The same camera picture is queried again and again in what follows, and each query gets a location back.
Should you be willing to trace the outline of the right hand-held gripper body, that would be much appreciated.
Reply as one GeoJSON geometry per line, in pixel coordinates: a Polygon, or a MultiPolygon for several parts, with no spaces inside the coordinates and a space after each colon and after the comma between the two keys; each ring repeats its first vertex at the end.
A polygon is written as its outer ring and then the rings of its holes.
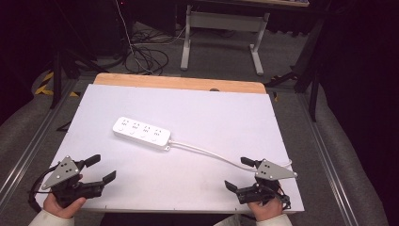
{"type": "Polygon", "coordinates": [[[280,180],[296,178],[297,173],[285,167],[272,163],[266,159],[257,160],[255,169],[255,183],[253,186],[238,188],[236,196],[241,204],[250,202],[262,202],[266,204],[274,198],[283,203],[283,209],[291,208],[291,200],[282,190],[280,180]]]}

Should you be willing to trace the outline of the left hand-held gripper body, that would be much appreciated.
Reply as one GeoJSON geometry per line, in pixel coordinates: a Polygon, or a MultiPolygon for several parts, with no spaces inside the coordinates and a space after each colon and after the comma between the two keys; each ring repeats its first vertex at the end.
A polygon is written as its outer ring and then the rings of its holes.
{"type": "Polygon", "coordinates": [[[103,181],[87,184],[81,182],[80,172],[84,168],[80,166],[81,161],[74,161],[67,155],[52,169],[52,174],[41,186],[42,190],[49,189],[62,207],[69,206],[81,197],[93,199],[102,195],[103,181]]]}

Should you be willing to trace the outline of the white power strip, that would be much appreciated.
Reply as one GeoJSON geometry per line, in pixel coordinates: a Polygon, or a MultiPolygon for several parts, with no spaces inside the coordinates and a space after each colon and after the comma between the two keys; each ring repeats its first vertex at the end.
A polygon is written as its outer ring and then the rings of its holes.
{"type": "Polygon", "coordinates": [[[167,129],[120,117],[112,128],[114,135],[158,150],[168,151],[171,132],[167,129]]]}

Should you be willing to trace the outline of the person's left hand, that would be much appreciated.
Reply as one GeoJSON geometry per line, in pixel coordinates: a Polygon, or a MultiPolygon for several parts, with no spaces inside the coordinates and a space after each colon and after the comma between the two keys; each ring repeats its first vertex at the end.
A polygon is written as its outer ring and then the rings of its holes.
{"type": "Polygon", "coordinates": [[[82,208],[86,200],[86,198],[81,197],[69,206],[62,207],[57,203],[54,194],[50,193],[43,203],[43,209],[56,217],[70,219],[82,208]]]}

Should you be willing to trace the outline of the person's right hand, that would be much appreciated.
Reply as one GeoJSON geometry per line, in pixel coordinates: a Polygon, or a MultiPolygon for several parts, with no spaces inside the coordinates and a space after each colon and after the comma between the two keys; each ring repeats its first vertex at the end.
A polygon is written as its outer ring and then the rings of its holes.
{"type": "Polygon", "coordinates": [[[278,217],[282,214],[283,204],[280,199],[274,198],[263,204],[262,202],[250,202],[248,208],[258,222],[278,217]]]}

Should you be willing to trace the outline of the white board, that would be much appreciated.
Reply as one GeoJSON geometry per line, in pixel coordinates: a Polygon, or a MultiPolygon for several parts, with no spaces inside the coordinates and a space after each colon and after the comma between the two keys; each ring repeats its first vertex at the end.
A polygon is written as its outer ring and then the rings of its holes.
{"type": "Polygon", "coordinates": [[[240,158],[289,161],[266,94],[104,85],[87,88],[54,160],[94,154],[101,161],[84,169],[84,181],[117,172],[102,196],[85,204],[100,212],[245,213],[224,183],[254,184],[240,158]],[[173,146],[160,151],[116,137],[120,117],[168,129],[173,146]]]}

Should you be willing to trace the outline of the black metal stand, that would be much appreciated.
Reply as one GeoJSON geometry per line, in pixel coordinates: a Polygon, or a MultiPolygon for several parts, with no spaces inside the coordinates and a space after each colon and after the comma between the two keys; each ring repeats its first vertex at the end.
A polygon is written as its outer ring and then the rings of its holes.
{"type": "Polygon", "coordinates": [[[45,0],[48,9],[51,44],[54,53],[54,97],[51,108],[55,108],[63,97],[62,73],[70,79],[80,76],[77,61],[91,71],[106,73],[106,69],[94,63],[96,56],[84,28],[79,0],[45,0]]]}
{"type": "Polygon", "coordinates": [[[294,85],[294,91],[296,93],[304,93],[308,86],[311,86],[308,112],[313,121],[316,121],[316,103],[319,90],[319,77],[314,68],[314,53],[320,33],[323,29],[324,21],[325,20],[322,18],[316,21],[292,70],[281,77],[271,79],[270,82],[265,84],[267,88],[273,88],[296,77],[297,80],[294,85]]]}

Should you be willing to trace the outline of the aluminium rail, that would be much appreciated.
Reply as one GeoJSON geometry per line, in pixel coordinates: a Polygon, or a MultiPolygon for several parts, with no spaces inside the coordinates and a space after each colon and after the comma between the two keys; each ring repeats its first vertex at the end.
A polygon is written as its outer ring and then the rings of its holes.
{"type": "Polygon", "coordinates": [[[61,98],[54,108],[51,108],[53,96],[35,95],[0,126],[0,208],[8,203],[23,180],[77,83],[76,79],[63,83],[61,98]]]}
{"type": "Polygon", "coordinates": [[[358,220],[354,215],[352,206],[345,193],[342,181],[328,153],[326,143],[322,138],[317,123],[312,120],[311,115],[308,112],[309,105],[307,102],[307,98],[304,94],[299,93],[297,94],[297,100],[299,101],[308,125],[311,128],[311,134],[316,142],[316,150],[318,152],[325,175],[328,179],[328,183],[332,190],[334,199],[340,209],[344,224],[345,226],[359,226],[358,220]]]}

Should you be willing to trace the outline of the white metal desk frame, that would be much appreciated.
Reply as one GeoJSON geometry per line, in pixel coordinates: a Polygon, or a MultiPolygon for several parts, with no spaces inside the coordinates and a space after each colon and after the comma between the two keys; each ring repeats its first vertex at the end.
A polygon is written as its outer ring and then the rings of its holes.
{"type": "MultiPolygon", "coordinates": [[[[294,7],[306,8],[309,5],[308,0],[246,0],[249,3],[260,3],[269,7],[294,7]]],[[[228,15],[223,13],[196,12],[192,10],[192,6],[188,5],[185,16],[185,37],[184,48],[181,61],[181,70],[188,70],[189,54],[190,54],[190,29],[196,28],[212,28],[227,29],[233,31],[256,32],[257,39],[254,44],[249,45],[249,51],[252,56],[256,74],[263,75],[263,66],[259,57],[259,47],[263,39],[270,14],[266,12],[262,17],[228,15]]]]}

